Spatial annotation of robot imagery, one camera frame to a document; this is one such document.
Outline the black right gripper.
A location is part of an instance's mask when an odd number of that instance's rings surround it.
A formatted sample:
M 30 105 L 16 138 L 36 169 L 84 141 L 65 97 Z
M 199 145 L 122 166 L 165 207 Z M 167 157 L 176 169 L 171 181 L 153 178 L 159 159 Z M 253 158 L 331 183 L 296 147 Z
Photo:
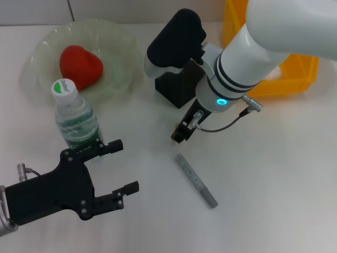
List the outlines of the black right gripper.
M 189 138 L 197 124 L 202 123 L 211 112 L 204 108 L 196 99 L 183 117 L 181 124 L 178 124 L 171 135 L 171 139 L 176 143 L 181 143 Z

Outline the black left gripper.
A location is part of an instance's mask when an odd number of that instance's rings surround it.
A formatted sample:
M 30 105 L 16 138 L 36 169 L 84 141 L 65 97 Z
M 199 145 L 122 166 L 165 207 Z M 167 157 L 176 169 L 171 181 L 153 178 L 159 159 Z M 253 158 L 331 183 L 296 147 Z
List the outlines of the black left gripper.
M 94 187 L 84 162 L 123 150 L 118 139 L 105 145 L 100 139 L 76 150 L 64 150 L 51 172 L 9 186 L 5 190 L 10 220 L 25 225 L 62 210 L 73 210 L 82 220 L 93 217 Z M 95 215 L 121 210 L 123 197 L 139 192 L 138 181 L 95 197 Z

